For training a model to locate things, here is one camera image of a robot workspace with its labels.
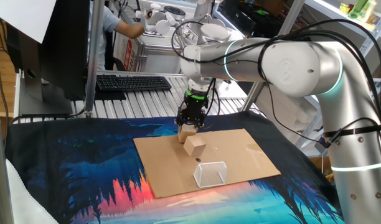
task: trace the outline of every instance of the box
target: box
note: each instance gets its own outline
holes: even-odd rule
[[[279,16],[287,0],[264,0],[262,8],[274,16]]]

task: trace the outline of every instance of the cardboard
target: cardboard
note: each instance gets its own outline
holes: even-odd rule
[[[206,147],[201,163],[224,161],[226,184],[280,175],[278,169],[245,129],[197,133]],[[193,173],[200,162],[190,157],[177,136],[134,139],[156,198],[200,189]]]

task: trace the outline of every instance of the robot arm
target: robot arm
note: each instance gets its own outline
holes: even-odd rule
[[[184,49],[184,56],[198,61],[208,61],[233,52],[242,47],[266,39],[236,40],[213,45],[189,45]],[[300,97],[317,95],[329,91],[338,81],[342,72],[342,60],[337,48],[341,44],[333,42],[278,42],[269,46],[262,60],[266,79],[289,96]],[[184,75],[189,77],[189,87],[177,116],[177,124],[204,124],[204,109],[211,78],[243,82],[264,81],[258,73],[256,61],[261,47],[241,51],[222,58],[215,63],[195,63],[181,59]],[[199,103],[192,103],[192,98]]]
[[[256,64],[262,47],[239,51],[215,63],[196,62],[207,62],[261,41],[264,39],[187,46],[183,51],[187,60],[181,59],[181,68],[189,77],[189,85],[177,124],[203,127],[211,78],[268,80],[289,96],[316,95],[328,138],[345,126],[350,129],[328,149],[344,220],[381,223],[381,132],[361,131],[372,127],[372,121],[381,122],[363,69],[337,42],[276,42],[263,54],[265,78]]]

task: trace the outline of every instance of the wooden block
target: wooden block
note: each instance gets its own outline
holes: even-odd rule
[[[188,136],[193,136],[197,132],[194,125],[184,124],[178,127],[178,140],[180,143],[184,143]]]
[[[189,156],[201,156],[205,148],[205,142],[200,136],[188,136],[184,149]]]

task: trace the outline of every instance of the black keyboard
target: black keyboard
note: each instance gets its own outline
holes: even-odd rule
[[[171,85],[164,77],[117,77],[97,75],[96,83],[102,91],[169,90]]]

